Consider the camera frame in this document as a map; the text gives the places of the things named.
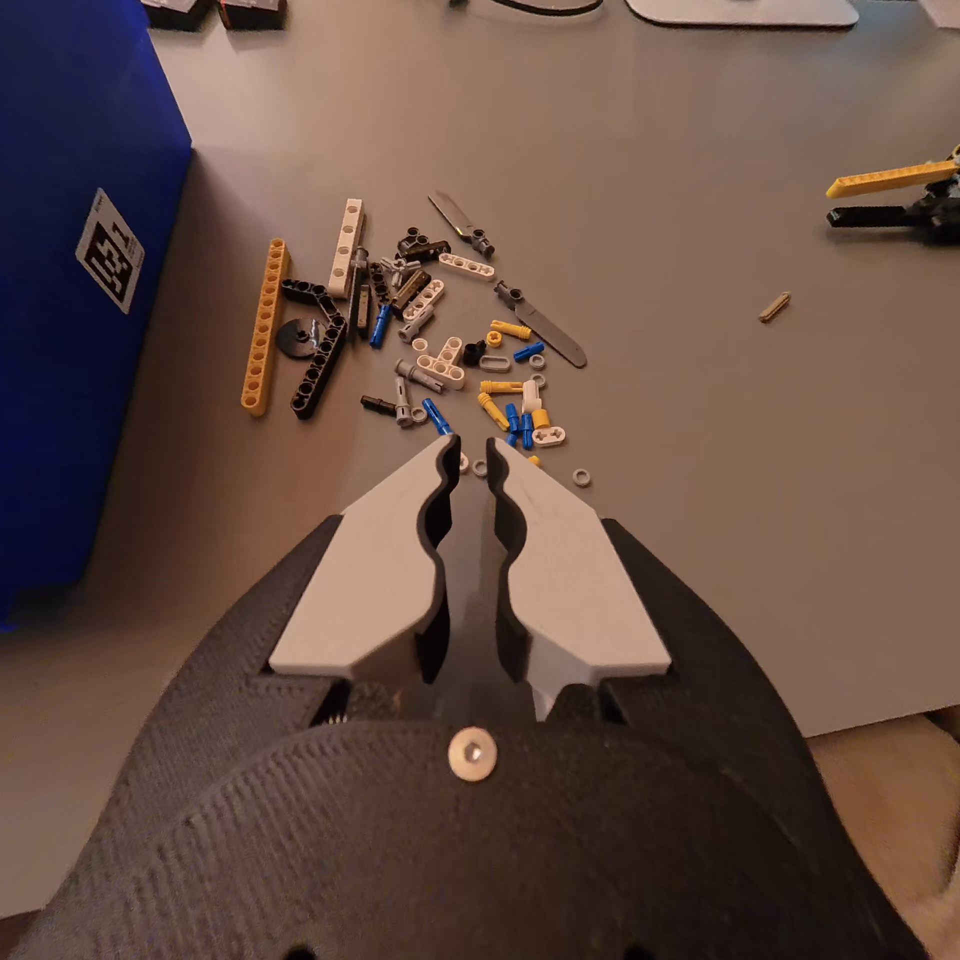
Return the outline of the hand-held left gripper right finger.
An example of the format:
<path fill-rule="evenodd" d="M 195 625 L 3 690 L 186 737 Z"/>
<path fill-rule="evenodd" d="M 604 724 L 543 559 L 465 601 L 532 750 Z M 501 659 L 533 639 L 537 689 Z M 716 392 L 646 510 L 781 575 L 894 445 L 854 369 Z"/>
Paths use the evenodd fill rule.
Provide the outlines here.
<path fill-rule="evenodd" d="M 544 721 L 562 689 L 664 675 L 668 654 L 598 514 L 503 440 L 486 441 L 501 665 Z"/>

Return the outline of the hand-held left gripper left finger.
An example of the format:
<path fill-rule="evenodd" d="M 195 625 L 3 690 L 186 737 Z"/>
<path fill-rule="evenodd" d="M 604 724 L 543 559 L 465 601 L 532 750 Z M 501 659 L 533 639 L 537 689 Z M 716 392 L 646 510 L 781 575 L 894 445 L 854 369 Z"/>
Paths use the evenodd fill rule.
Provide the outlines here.
<path fill-rule="evenodd" d="M 334 516 L 335 529 L 269 657 L 276 674 L 403 686 L 446 654 L 446 576 L 461 442 L 442 436 Z"/>

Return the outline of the pile of lego pieces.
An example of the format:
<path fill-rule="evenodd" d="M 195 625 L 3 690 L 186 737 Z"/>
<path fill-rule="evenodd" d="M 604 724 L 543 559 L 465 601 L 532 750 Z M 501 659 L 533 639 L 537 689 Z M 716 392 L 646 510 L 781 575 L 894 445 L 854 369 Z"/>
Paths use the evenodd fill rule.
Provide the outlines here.
<path fill-rule="evenodd" d="M 386 345 L 392 323 L 397 323 L 399 342 L 412 358 L 400 357 L 393 367 L 395 400 L 363 394 L 362 407 L 392 419 L 402 429 L 432 423 L 439 435 L 450 435 L 452 428 L 431 395 L 465 390 L 469 370 L 498 375 L 516 372 L 522 379 L 483 379 L 477 402 L 506 434 L 507 443 L 521 449 L 533 465 L 540 467 L 542 460 L 537 452 L 560 447 L 568 439 L 567 431 L 548 413 L 543 397 L 546 350 L 554 351 L 576 369 L 587 365 L 586 354 L 520 288 L 498 278 L 493 264 L 494 244 L 449 193 L 436 190 L 428 200 L 470 246 L 473 256 L 455 252 L 449 240 L 432 240 L 413 225 L 397 241 L 392 257 L 373 258 L 361 246 L 366 218 L 360 198 L 346 201 L 326 283 L 292 277 L 287 244 L 282 238 L 270 240 L 241 408 L 255 418 L 266 414 L 274 357 L 282 354 L 306 363 L 290 410 L 299 421 L 310 420 L 347 344 L 357 339 L 378 351 Z M 493 293 L 516 321 L 495 318 L 477 341 L 465 342 L 451 335 L 431 346 L 422 333 L 446 294 L 444 279 L 429 270 L 437 267 L 493 282 Z M 430 395 L 414 402 L 409 393 L 411 385 Z"/>

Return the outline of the blue plastic bin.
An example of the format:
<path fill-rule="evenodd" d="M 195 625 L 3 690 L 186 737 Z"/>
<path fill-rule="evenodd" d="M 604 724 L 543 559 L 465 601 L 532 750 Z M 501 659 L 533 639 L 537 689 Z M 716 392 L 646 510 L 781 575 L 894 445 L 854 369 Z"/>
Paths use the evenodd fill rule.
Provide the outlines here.
<path fill-rule="evenodd" d="M 191 157 L 139 2 L 2 2 L 2 629 L 84 575 Z"/>

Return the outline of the partly built lego model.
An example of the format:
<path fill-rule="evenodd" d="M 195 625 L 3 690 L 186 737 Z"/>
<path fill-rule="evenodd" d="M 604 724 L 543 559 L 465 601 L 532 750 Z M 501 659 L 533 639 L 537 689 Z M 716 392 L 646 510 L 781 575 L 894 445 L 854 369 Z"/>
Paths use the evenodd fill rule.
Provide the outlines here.
<path fill-rule="evenodd" d="M 838 200 L 923 185 L 909 205 L 847 205 L 826 214 L 837 230 L 909 230 L 923 241 L 958 244 L 959 146 L 945 160 L 838 177 L 825 196 Z"/>

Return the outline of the small dark battery block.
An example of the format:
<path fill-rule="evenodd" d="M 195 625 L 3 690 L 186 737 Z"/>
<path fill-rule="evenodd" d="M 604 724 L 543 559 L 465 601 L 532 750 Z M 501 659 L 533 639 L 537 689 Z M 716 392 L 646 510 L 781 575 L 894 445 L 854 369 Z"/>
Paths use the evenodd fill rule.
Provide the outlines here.
<path fill-rule="evenodd" d="M 196 33 L 204 26 L 215 2 L 143 0 L 141 4 L 150 29 Z"/>
<path fill-rule="evenodd" d="M 234 32 L 267 32 L 284 29 L 288 1 L 218 1 L 224 28 Z"/>

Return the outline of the white book stand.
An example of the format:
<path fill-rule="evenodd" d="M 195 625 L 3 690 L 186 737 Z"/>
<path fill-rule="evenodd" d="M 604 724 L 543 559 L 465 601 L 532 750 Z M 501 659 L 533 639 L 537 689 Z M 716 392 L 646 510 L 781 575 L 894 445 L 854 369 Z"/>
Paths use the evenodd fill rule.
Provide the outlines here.
<path fill-rule="evenodd" d="M 627 1 L 640 18 L 671 27 L 850 28 L 859 14 L 847 1 Z"/>

